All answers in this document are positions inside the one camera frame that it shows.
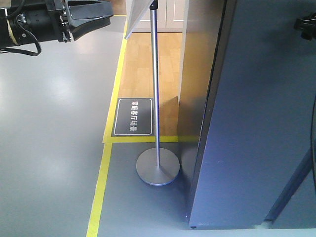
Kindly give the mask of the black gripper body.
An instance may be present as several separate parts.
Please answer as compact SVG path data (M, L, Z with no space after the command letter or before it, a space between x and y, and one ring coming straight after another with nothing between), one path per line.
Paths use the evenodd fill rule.
M71 42L72 35L64 0L46 0L46 9L59 42Z

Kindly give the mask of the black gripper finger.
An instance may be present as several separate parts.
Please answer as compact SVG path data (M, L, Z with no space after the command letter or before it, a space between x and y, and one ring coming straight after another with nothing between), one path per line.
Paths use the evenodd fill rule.
M105 26L110 25L110 17L99 17L90 19L71 19L71 33L74 41L94 30L98 30Z
M105 0L69 0L67 5L74 20L98 19L114 14L111 2Z

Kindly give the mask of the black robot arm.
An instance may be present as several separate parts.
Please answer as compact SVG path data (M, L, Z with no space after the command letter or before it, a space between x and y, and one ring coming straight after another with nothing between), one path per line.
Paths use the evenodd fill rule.
M41 42L71 42L110 25L109 0L2 0L0 52L38 56Z

